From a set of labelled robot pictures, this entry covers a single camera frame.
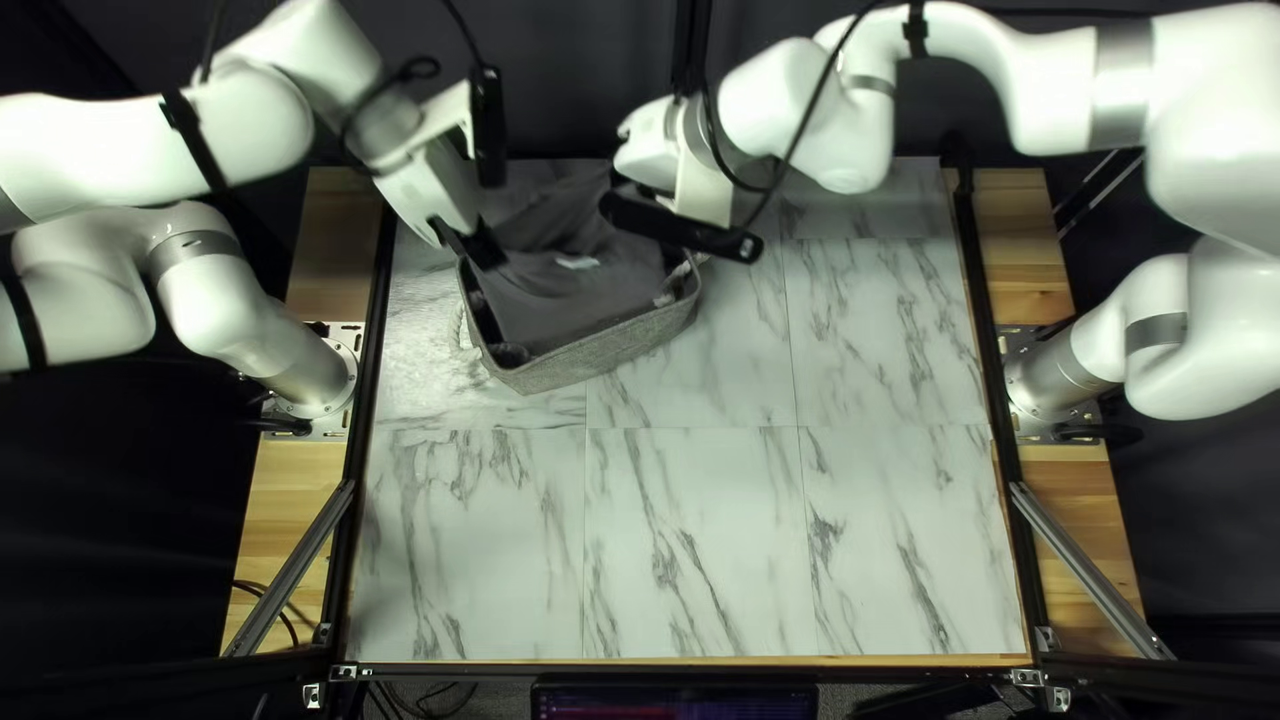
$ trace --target black cable on floor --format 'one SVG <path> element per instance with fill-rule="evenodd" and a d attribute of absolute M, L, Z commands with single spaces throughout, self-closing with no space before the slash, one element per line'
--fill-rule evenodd
<path fill-rule="evenodd" d="M 457 715 L 458 712 L 461 712 L 462 708 L 466 707 L 468 702 L 471 702 L 471 698 L 475 697 L 476 691 L 479 688 L 480 688 L 480 683 L 471 683 L 471 688 L 467 691 L 466 697 L 463 697 L 457 705 L 454 705 L 449 710 L 445 710 L 444 712 L 431 712 L 431 711 L 429 711 L 429 710 L 426 710 L 426 708 L 422 707 L 422 701 L 426 700 L 426 698 L 429 698 L 429 697 L 431 697 L 430 694 L 420 697 L 419 701 L 417 701 L 417 706 L 419 706 L 420 710 L 422 710 L 424 715 L 426 717 L 429 717 L 430 720 L 444 720 L 445 717 L 453 717 L 454 715 Z M 444 691 L 442 689 L 442 691 L 438 691 L 438 692 L 435 692 L 433 694 L 440 694 L 443 692 Z"/>
<path fill-rule="evenodd" d="M 238 591 L 244 591 L 252 596 L 256 596 L 259 600 L 262 600 L 262 596 L 266 594 L 262 591 L 247 585 L 241 580 L 232 580 L 232 587 Z M 298 632 L 293 629 L 293 623 L 289 621 L 288 616 L 284 615 L 283 610 L 280 611 L 280 621 L 284 623 L 284 629 L 289 632 L 289 638 L 293 641 L 293 647 L 302 647 L 302 643 L 298 642 Z"/>
<path fill-rule="evenodd" d="M 396 701 L 392 700 L 392 696 L 394 693 L 392 693 L 390 691 L 388 691 L 387 685 L 384 685 L 384 684 L 381 684 L 381 683 L 379 683 L 376 680 L 372 683 L 372 688 L 374 689 L 369 694 L 376 696 L 378 694 L 376 691 L 381 691 L 383 700 L 385 700 L 390 705 L 392 711 L 396 712 L 396 720 L 404 720 L 404 716 L 401 715 L 399 708 L 396 706 Z"/>

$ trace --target silver metal band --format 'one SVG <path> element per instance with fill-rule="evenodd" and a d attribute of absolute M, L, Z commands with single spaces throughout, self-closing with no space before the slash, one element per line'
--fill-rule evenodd
<path fill-rule="evenodd" d="M 854 76 L 849 78 L 846 87 L 850 90 L 874 90 L 890 97 L 893 97 L 893 91 L 896 90 L 892 82 L 876 76 Z"/>
<path fill-rule="evenodd" d="M 684 126 L 681 128 L 685 142 L 699 163 L 708 168 L 714 168 L 716 156 L 712 154 L 712 138 L 707 135 L 707 126 L 713 120 L 707 117 L 707 102 L 701 95 L 695 95 L 686 100 L 686 102 L 689 102 L 689 108 L 685 110 Z M 751 160 L 750 155 L 739 150 L 732 141 L 724 137 L 723 127 L 716 126 L 716 147 L 721 151 L 721 158 L 724 159 L 724 164 L 730 169 L 737 170 Z"/>
<path fill-rule="evenodd" d="M 244 256 L 239 242 L 229 234 L 218 231 L 184 232 L 165 240 L 147 254 L 147 274 L 151 275 L 151 282 L 160 282 L 174 265 L 201 255 Z"/>
<path fill-rule="evenodd" d="M 1152 315 L 1124 329 L 1124 354 L 1133 355 L 1153 345 L 1179 345 L 1187 338 L 1187 313 Z"/>
<path fill-rule="evenodd" d="M 31 224 L 35 222 L 19 210 L 9 193 L 0 187 L 0 233 L 13 232 Z"/>
<path fill-rule="evenodd" d="M 1088 372 L 1071 348 L 1073 325 L 1005 365 L 1009 400 L 1041 420 L 1056 418 L 1076 405 L 1116 387 Z"/>
<path fill-rule="evenodd" d="M 1156 47 L 1151 20 L 1100 26 L 1097 33 L 1089 147 L 1139 145 Z"/>

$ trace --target black cable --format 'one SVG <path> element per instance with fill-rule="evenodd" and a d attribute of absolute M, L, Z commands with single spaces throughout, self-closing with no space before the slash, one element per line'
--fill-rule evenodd
<path fill-rule="evenodd" d="M 426 701 L 429 701 L 429 700 L 431 700 L 433 697 L 435 697 L 438 694 L 447 693 L 447 692 L 452 691 L 456 687 L 458 687 L 458 683 L 448 683 L 443 688 L 440 688 L 438 691 L 429 692 L 429 693 L 424 694 L 422 697 L 417 698 L 416 701 L 413 701 L 413 706 L 417 707 L 419 712 L 422 714 L 422 717 L 435 717 L 435 715 L 433 715 L 431 711 L 428 710 L 422 703 L 426 702 Z"/>
<path fill-rule="evenodd" d="M 870 0 L 863 5 L 861 9 L 854 15 L 854 19 L 849 20 L 849 27 L 845 28 L 840 40 L 832 46 L 831 53 L 827 55 L 827 63 L 822 67 L 822 74 L 818 77 L 818 85 L 814 86 L 813 94 L 809 96 L 809 104 L 805 106 L 804 114 L 800 115 L 800 126 L 796 127 L 796 133 L 791 137 L 791 143 L 787 145 L 787 151 L 782 155 L 782 161 L 778 163 L 778 167 L 773 173 L 772 182 L 769 182 L 769 186 L 764 190 L 764 193 L 760 196 L 759 202 L 755 204 L 751 214 L 746 217 L 746 222 L 742 223 L 741 232 L 746 232 L 746 229 L 760 218 L 760 213 L 764 211 L 764 208 L 769 204 L 769 201 L 773 200 L 778 187 L 782 184 L 782 181 L 787 177 L 787 172 L 791 169 L 791 158 L 795 155 L 796 147 L 800 146 L 800 138 L 804 137 L 804 131 L 809 127 L 809 120 L 813 119 L 814 110 L 818 109 L 818 101 L 822 99 L 822 91 L 827 87 L 827 81 L 831 78 L 831 70 L 836 67 L 836 61 L 840 59 L 845 42 L 849 42 L 849 38 L 854 35 L 854 29 L 856 29 L 858 24 L 863 22 L 867 13 L 872 12 L 882 1 L 883 0 Z"/>
<path fill-rule="evenodd" d="M 457 715 L 458 712 L 461 712 L 462 708 L 466 707 L 468 702 L 471 702 L 471 698 L 475 697 L 476 689 L 479 689 L 479 688 L 480 688 L 480 683 L 471 683 L 471 688 L 467 691 L 466 697 L 463 697 L 461 702 L 458 702 L 457 705 L 454 705 L 449 710 L 445 710 L 444 712 L 431 712 L 431 711 L 424 708 L 421 706 L 421 702 L 424 700 L 426 700 L 428 697 L 431 697 L 431 696 L 422 696 L 417 701 L 419 702 L 419 710 L 421 710 L 422 714 L 424 714 L 424 716 L 429 717 L 430 720 L 444 720 L 445 717 L 453 717 L 454 715 Z M 439 692 L 436 692 L 434 694 L 440 694 L 442 692 L 444 692 L 444 691 L 439 691 Z"/>
<path fill-rule="evenodd" d="M 413 705 L 410 703 L 410 701 L 401 697 L 399 691 L 397 691 L 394 685 L 390 687 L 381 685 L 381 691 L 383 694 L 387 696 L 387 702 L 394 705 L 396 707 L 403 710 L 404 712 L 408 712 L 413 717 L 419 717 L 420 720 L 430 720 L 426 715 L 419 712 L 417 708 L 415 708 Z"/>
<path fill-rule="evenodd" d="M 444 9 L 449 12 L 453 17 L 453 22 L 457 23 L 458 29 L 462 31 L 462 38 L 467 41 L 467 47 L 471 49 L 471 59 L 475 61 L 476 67 L 484 65 L 484 58 L 480 56 L 480 46 L 476 45 L 476 38 L 471 35 L 471 28 L 467 27 L 467 22 L 462 19 L 462 13 L 453 5 L 453 0 L 440 0 Z"/>
<path fill-rule="evenodd" d="M 236 579 L 236 582 L 237 582 L 237 583 L 241 583 L 242 585 L 248 585 L 248 587 L 251 587 L 251 588 L 257 588 L 257 589 L 260 589 L 260 591 L 262 591 L 262 592 L 266 592 L 266 585 L 264 585 L 262 583 L 260 583 L 260 582 L 257 582 L 257 580 L 242 580 L 242 579 L 237 578 L 237 579 Z M 312 620 L 312 619 L 310 619 L 310 618 L 307 618 L 307 616 L 306 616 L 306 614 L 303 614 L 303 612 L 302 612 L 301 610 L 298 610 L 298 606 L 297 606 L 297 605 L 293 605 L 293 602 L 292 602 L 292 601 L 287 601 L 287 602 L 284 603 L 284 606 L 285 606 L 285 607 L 288 607 L 289 610 L 292 610 L 292 611 L 293 611 L 293 614 L 298 616 L 298 620 L 300 620 L 300 621 L 301 621 L 301 623 L 302 623 L 303 625 L 306 625 L 306 626 L 307 626 L 307 629 L 311 629 L 311 630 L 315 630 L 315 629 L 316 629 L 316 621 L 315 621 L 315 620 Z"/>
<path fill-rule="evenodd" d="M 257 428 L 265 433 L 293 433 L 298 437 L 311 434 L 311 420 L 285 420 L 284 418 L 239 418 L 237 425 Z"/>
<path fill-rule="evenodd" d="M 246 585 L 241 580 L 232 580 L 232 587 L 239 591 L 244 591 L 252 596 L 257 596 L 259 600 L 261 600 L 262 596 L 266 594 L 262 591 Z M 289 638 L 293 641 L 293 647 L 302 647 L 302 643 L 298 642 L 298 632 L 293 629 L 293 623 L 289 623 L 289 618 L 284 614 L 283 610 L 280 611 L 280 621 L 284 623 L 284 629 L 289 632 Z"/>
<path fill-rule="evenodd" d="M 261 404 L 266 402 L 268 400 L 270 400 L 273 395 L 275 395 L 275 393 L 273 393 L 269 389 L 264 389 L 262 392 L 260 392 L 260 393 L 255 395 L 253 397 L 248 398 L 244 402 L 244 406 L 246 407 L 253 407 L 253 406 L 261 405 Z"/>
<path fill-rule="evenodd" d="M 375 682 L 375 683 L 371 683 L 371 684 L 374 685 L 374 688 L 376 688 L 376 687 L 378 687 L 378 683 L 376 683 L 376 682 Z M 383 720 L 390 720 L 390 717 L 392 717 L 392 714 L 390 714 L 390 712 L 387 712 L 387 708 L 385 708 L 385 707 L 383 707 L 383 701 L 378 700 L 378 693 L 375 693 L 375 692 L 370 691 L 370 692 L 369 692 L 369 698 L 370 698 L 370 700 L 372 700 L 372 701 L 374 701 L 374 705 L 376 705 L 376 706 L 378 706 L 378 714 L 383 716 Z"/>
<path fill-rule="evenodd" d="M 768 187 L 760 187 L 751 184 L 742 178 L 737 177 L 737 173 L 730 169 L 728 163 L 724 161 L 724 155 L 721 154 L 719 149 L 719 113 L 716 110 L 714 95 L 703 83 L 703 88 L 699 91 L 703 99 L 703 128 L 707 131 L 707 146 L 712 150 L 712 159 L 716 160 L 716 168 L 719 169 L 721 174 L 728 178 L 728 182 L 739 190 L 745 190 L 746 192 L 768 192 Z"/>
<path fill-rule="evenodd" d="M 396 707 L 394 702 L 392 702 L 392 694 L 390 694 L 390 692 L 381 683 L 378 683 L 378 682 L 374 682 L 374 689 L 375 691 L 383 691 L 383 698 L 387 702 L 389 702 L 390 706 L 392 706 L 392 710 L 396 711 L 396 720 L 404 720 L 404 716 L 399 714 L 399 708 Z"/>
<path fill-rule="evenodd" d="M 1097 425 L 1057 425 L 1052 429 L 1053 439 L 1075 438 L 1102 438 L 1112 448 L 1128 447 L 1142 441 L 1146 433 L 1140 428 L 1121 425 L 1119 423 L 1101 423 Z"/>
<path fill-rule="evenodd" d="M 225 15 L 227 0 L 214 0 L 214 13 L 209 18 L 209 28 L 205 29 L 205 50 L 200 56 L 200 85 L 209 82 L 209 65 L 214 61 L 214 45 L 218 44 L 218 35 L 223 29 Z"/>
<path fill-rule="evenodd" d="M 362 113 L 370 102 L 378 99 L 379 95 L 387 92 L 397 85 L 404 85 L 413 79 L 431 79 L 438 74 L 440 74 L 439 60 L 430 55 L 415 55 L 413 58 L 404 60 L 399 68 L 396 68 L 394 73 L 387 76 L 387 78 L 375 85 L 372 90 L 366 92 L 365 96 L 356 102 L 356 106 L 351 109 L 351 113 L 348 113 L 347 118 L 342 120 L 342 127 L 338 129 L 338 151 L 342 152 L 343 159 L 352 167 L 352 169 L 365 176 L 374 176 L 374 172 L 369 169 L 369 167 L 365 165 L 360 158 L 356 158 L 351 152 L 349 147 L 347 147 L 347 136 L 351 135 L 351 127 L 355 124 L 356 118 L 360 117 L 360 113 Z"/>

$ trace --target metal mounting plate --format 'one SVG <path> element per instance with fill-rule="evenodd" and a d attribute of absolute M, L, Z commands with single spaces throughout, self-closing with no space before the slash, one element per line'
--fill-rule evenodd
<path fill-rule="evenodd" d="M 360 354 L 365 348 L 365 323 L 330 323 L 329 337 L 325 342 L 333 345 L 335 350 L 346 355 L 349 352 L 360 361 Z M 262 402 L 262 416 L 292 420 L 293 415 L 285 411 L 285 401 L 279 397 L 270 397 Z M 262 433 L 262 439 L 287 442 L 347 442 L 351 432 L 351 400 L 340 409 L 311 420 L 311 434 L 298 437 L 293 433 L 268 430 Z"/>
<path fill-rule="evenodd" d="M 1000 354 L 1012 355 L 1016 352 L 1030 352 L 1032 347 L 1039 342 L 1036 338 L 1036 329 L 1039 325 L 996 325 L 996 342 L 1000 343 Z M 1098 445 L 1098 438 L 1053 439 L 1053 427 L 1059 423 L 1047 423 L 1023 413 L 1009 404 L 1009 414 L 1014 420 L 1014 434 L 1018 436 L 1018 445 Z M 1102 413 L 1093 400 L 1076 405 L 1071 409 L 1071 420 L 1068 425 L 1092 425 L 1102 421 Z"/>

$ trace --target marble tile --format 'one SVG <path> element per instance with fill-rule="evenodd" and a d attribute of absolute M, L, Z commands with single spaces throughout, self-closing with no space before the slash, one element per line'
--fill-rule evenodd
<path fill-rule="evenodd" d="M 801 428 L 820 652 L 1023 652 L 986 425 Z"/>
<path fill-rule="evenodd" d="M 581 657 L 584 432 L 375 433 L 348 657 Z"/>
<path fill-rule="evenodd" d="M 795 425 L 781 252 L 701 266 L 698 319 L 666 345 L 586 382 L 593 428 Z"/>
<path fill-rule="evenodd" d="M 582 427 L 581 384 L 522 396 L 480 364 L 449 250 L 397 233 L 378 383 L 378 420 L 434 429 Z"/>
<path fill-rule="evenodd" d="M 588 657 L 814 652 L 795 428 L 588 439 Z"/>
<path fill-rule="evenodd" d="M 987 421 L 954 240 L 782 247 L 799 424 Z"/>

